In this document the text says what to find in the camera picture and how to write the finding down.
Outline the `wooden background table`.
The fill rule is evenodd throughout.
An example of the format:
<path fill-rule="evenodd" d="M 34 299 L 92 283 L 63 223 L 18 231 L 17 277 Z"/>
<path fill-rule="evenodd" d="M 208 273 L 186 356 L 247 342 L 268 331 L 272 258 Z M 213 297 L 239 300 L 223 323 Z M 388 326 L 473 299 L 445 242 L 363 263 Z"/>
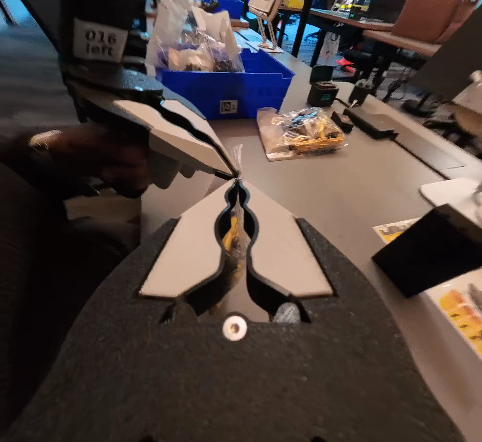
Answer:
<path fill-rule="evenodd" d="M 427 43 L 400 35 L 394 35 L 390 23 L 380 23 L 371 21 L 355 21 L 348 18 L 346 13 L 328 10 L 311 9 L 307 21 L 308 25 L 317 27 L 317 42 L 310 60 L 310 67 L 317 65 L 321 55 L 322 45 L 328 34 L 340 35 L 341 38 L 348 38 L 354 34 L 355 43 L 362 39 L 373 40 L 374 50 L 369 54 L 365 64 L 358 73 L 350 77 L 352 82 L 358 78 L 369 78 L 372 71 L 375 73 L 376 85 L 381 84 L 384 73 L 390 64 L 397 59 L 397 52 L 401 49 L 412 51 L 419 57 L 427 59 L 432 57 L 441 44 Z"/>

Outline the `wooden book stand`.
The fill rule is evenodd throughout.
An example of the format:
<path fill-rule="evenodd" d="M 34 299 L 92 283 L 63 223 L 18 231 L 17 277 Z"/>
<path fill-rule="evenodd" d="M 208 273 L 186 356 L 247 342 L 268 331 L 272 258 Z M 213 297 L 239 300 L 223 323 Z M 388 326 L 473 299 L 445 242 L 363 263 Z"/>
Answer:
<path fill-rule="evenodd" d="M 257 16 L 258 27 L 262 35 L 262 41 L 258 44 L 258 50 L 264 50 L 274 54 L 284 53 L 284 50 L 278 46 L 275 36 L 273 21 Z"/>

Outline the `white book stand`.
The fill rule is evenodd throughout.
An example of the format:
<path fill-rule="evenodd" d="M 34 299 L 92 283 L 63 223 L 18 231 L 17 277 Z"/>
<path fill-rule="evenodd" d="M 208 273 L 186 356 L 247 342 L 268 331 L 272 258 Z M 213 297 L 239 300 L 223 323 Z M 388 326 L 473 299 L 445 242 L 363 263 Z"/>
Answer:
<path fill-rule="evenodd" d="M 480 70 L 470 75 L 469 85 L 453 98 L 452 104 L 462 130 L 481 140 Z M 481 227 L 481 182 L 459 178 L 426 184 L 419 191 L 434 207 L 449 204 Z"/>

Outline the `yellow sticker sheet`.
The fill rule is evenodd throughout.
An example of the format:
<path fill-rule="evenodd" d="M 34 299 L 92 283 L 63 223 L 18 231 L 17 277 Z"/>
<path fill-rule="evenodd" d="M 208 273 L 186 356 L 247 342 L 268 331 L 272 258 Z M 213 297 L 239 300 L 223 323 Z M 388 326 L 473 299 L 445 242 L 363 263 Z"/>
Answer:
<path fill-rule="evenodd" d="M 481 267 L 421 292 L 481 361 Z"/>

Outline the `crumpled clear parts bag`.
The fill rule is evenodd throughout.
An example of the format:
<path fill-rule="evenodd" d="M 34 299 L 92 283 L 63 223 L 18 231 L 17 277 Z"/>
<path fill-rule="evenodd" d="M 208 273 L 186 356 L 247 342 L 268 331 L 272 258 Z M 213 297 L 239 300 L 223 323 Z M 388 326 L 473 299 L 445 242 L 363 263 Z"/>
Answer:
<path fill-rule="evenodd" d="M 146 64 L 176 72 L 245 72 L 229 12 L 212 13 L 190 0 L 157 1 Z"/>

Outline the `black perforated block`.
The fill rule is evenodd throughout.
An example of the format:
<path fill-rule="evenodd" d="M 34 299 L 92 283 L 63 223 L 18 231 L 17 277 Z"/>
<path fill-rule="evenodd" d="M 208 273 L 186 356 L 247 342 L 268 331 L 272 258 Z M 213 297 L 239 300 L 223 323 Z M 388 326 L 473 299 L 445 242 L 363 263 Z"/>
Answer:
<path fill-rule="evenodd" d="M 372 261 L 411 298 L 481 268 L 481 228 L 444 204 L 384 246 Z"/>

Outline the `black charging case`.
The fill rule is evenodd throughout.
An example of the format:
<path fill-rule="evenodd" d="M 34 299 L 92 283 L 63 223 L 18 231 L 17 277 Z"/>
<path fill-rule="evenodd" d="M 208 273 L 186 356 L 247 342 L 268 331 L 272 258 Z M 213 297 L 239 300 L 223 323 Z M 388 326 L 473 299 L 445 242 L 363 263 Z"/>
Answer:
<path fill-rule="evenodd" d="M 332 81 L 333 71 L 332 65 L 317 65 L 311 69 L 307 98 L 310 107 L 331 107 L 334 103 L 339 88 Z"/>

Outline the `silver wristwatch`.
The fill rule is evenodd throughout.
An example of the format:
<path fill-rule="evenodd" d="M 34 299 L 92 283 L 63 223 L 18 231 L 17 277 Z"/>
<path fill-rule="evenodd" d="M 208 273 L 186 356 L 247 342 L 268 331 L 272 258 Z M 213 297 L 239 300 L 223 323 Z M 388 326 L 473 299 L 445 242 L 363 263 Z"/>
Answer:
<path fill-rule="evenodd" d="M 28 146 L 37 152 L 48 152 L 52 143 L 61 135 L 61 130 L 51 130 L 34 134 L 28 140 Z"/>

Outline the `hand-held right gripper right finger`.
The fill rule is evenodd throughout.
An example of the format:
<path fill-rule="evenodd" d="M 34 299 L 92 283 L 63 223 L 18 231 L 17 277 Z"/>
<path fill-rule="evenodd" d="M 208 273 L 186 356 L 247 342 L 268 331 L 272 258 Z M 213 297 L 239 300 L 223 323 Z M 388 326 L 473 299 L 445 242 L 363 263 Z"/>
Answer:
<path fill-rule="evenodd" d="M 245 181 L 239 181 L 239 202 L 249 238 L 246 284 L 256 305 L 274 316 L 292 303 L 306 316 L 304 301 L 334 296 L 293 213 Z"/>

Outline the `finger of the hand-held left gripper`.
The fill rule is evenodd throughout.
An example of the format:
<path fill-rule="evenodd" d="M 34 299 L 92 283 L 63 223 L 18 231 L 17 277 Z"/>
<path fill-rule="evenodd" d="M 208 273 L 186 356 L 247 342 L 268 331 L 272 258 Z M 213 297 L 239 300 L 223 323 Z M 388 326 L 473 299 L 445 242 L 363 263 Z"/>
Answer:
<path fill-rule="evenodd" d="M 197 131 L 204 132 L 217 146 L 220 152 L 227 157 L 227 150 L 224 148 L 222 142 L 214 132 L 209 122 L 204 118 L 202 113 L 198 109 L 190 104 L 188 101 L 181 101 L 178 99 L 164 99 L 162 100 L 162 106 L 172 112 L 182 115 L 184 118 L 190 121 Z"/>
<path fill-rule="evenodd" d="M 115 100 L 113 112 L 148 129 L 148 164 L 152 179 L 174 179 L 177 174 L 191 178 L 196 172 L 234 179 L 236 168 L 204 132 L 189 120 L 162 106 Z"/>

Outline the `small clear parts bag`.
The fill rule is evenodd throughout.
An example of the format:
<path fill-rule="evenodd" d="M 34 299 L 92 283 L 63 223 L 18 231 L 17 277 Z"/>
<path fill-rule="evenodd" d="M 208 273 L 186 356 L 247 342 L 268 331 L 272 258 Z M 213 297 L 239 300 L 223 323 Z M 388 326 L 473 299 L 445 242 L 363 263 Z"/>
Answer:
<path fill-rule="evenodd" d="M 223 297 L 216 305 L 215 311 L 220 316 L 238 312 L 255 320 L 258 309 L 250 299 L 246 286 L 246 252 L 250 238 L 244 229 L 244 210 L 240 202 L 239 187 L 236 187 L 229 221 L 229 230 L 223 237 L 223 245 L 227 253 L 221 278 Z"/>

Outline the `clear bag of yellow beams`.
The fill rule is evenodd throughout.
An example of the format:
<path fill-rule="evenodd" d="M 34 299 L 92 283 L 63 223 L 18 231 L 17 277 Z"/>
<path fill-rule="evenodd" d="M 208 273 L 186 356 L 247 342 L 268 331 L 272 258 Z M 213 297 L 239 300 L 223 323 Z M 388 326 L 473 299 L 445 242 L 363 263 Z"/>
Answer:
<path fill-rule="evenodd" d="M 268 161 L 333 153 L 347 146 L 346 135 L 320 107 L 257 111 L 256 122 Z"/>

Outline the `black monitor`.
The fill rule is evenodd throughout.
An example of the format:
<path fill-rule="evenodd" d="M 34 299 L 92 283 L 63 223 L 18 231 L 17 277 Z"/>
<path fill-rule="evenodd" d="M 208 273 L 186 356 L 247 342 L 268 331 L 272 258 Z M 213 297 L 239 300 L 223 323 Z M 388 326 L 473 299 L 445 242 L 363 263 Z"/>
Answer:
<path fill-rule="evenodd" d="M 481 7 L 443 43 L 414 75 L 410 83 L 430 94 L 453 100 L 470 84 L 470 76 L 481 70 Z"/>

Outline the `black device with red mark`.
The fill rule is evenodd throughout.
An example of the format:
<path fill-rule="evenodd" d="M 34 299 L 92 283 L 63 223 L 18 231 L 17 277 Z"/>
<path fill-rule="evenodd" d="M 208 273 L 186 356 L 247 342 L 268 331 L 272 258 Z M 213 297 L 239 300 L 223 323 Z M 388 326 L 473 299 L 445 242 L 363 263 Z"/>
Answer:
<path fill-rule="evenodd" d="M 354 128 L 354 124 L 347 115 L 337 113 L 336 111 L 332 112 L 331 120 L 344 134 L 350 134 Z"/>

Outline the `person's left hand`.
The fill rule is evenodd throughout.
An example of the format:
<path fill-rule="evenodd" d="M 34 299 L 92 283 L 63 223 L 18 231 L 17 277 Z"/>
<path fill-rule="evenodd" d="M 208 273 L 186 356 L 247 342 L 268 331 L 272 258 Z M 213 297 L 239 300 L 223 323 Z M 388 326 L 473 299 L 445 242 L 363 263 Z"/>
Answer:
<path fill-rule="evenodd" d="M 70 173 L 102 180 L 126 198 L 139 197 L 152 184 L 148 147 L 101 124 L 57 132 L 46 149 Z"/>

